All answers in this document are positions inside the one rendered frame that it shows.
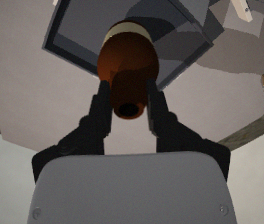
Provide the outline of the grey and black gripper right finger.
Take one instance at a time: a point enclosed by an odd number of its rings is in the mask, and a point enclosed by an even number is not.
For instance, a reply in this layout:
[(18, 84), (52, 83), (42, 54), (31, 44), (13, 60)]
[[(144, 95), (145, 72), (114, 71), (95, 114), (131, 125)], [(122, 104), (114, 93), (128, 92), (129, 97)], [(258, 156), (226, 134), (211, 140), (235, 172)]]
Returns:
[(176, 114), (168, 110), (164, 92), (158, 91), (155, 78), (146, 80), (146, 91), (149, 131), (156, 136), (156, 153), (198, 151), (208, 154), (218, 163), (227, 183), (230, 150), (219, 143), (202, 139), (198, 133), (178, 122)]

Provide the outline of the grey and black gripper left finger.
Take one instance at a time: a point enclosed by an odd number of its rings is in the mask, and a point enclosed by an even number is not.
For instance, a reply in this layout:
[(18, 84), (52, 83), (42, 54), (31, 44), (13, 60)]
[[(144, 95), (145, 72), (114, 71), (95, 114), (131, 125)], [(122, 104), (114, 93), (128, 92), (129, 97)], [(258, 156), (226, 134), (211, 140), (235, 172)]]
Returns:
[(89, 114), (80, 119), (79, 126), (62, 138), (57, 145), (33, 156), (35, 185), (43, 167), (55, 158), (69, 155), (105, 155), (104, 138), (111, 133), (113, 111), (109, 102), (110, 91), (109, 82), (100, 81), (98, 94), (92, 97)]

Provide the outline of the dark brown bottle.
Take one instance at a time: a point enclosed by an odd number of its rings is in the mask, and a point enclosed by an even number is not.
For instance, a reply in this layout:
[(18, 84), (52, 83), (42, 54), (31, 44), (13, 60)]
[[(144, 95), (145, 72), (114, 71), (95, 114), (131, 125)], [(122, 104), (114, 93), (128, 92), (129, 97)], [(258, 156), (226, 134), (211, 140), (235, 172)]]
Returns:
[(107, 32), (98, 60), (100, 80), (110, 84), (110, 105), (125, 120), (140, 117), (147, 106), (146, 80), (159, 74), (159, 59), (147, 29), (134, 20), (115, 23)]

